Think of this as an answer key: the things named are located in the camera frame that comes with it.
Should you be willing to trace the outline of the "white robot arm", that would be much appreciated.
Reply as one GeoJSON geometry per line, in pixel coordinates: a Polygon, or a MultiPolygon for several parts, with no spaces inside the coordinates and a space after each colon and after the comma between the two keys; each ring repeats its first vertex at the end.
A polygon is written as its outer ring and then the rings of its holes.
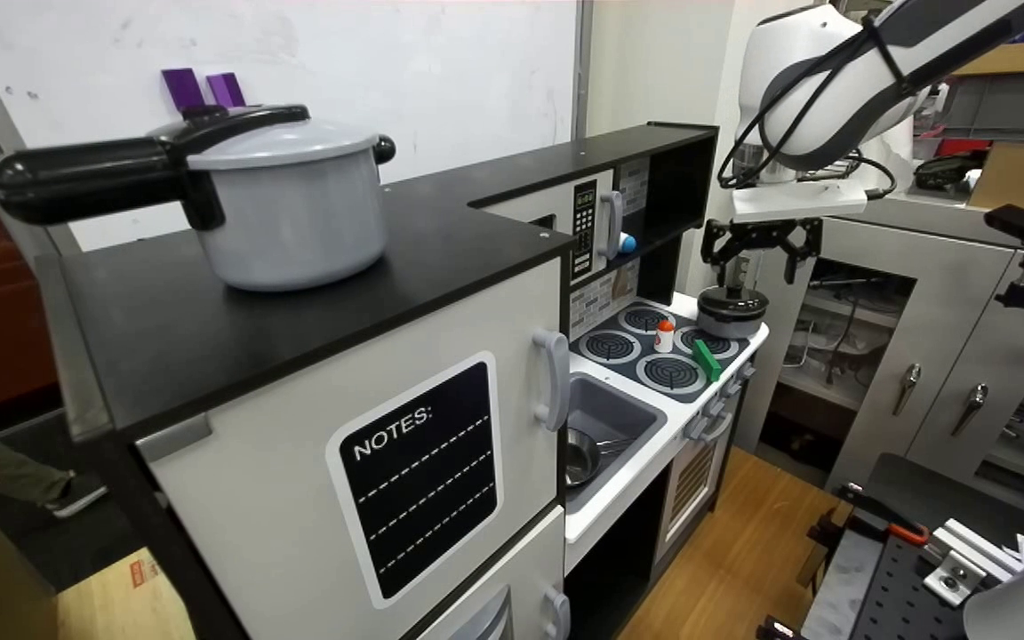
{"type": "Polygon", "coordinates": [[[1024,0],[889,0],[864,19],[806,0],[761,19],[744,45],[735,137],[714,167],[731,210],[705,229],[699,258],[814,255],[825,215],[874,200],[872,183],[828,167],[864,162],[864,143],[1014,37],[1024,37],[1024,0]]]}

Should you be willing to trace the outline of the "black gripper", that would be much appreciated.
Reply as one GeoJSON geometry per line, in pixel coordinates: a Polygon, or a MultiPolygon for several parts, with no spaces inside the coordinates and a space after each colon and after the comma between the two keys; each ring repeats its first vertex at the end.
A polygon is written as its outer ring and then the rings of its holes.
{"type": "Polygon", "coordinates": [[[738,251],[749,249],[781,249],[786,251],[786,279],[797,279],[797,265],[802,258],[814,258],[822,251],[822,220],[758,220],[758,223],[735,223],[735,220],[708,220],[699,258],[710,265],[724,265],[738,251]]]}

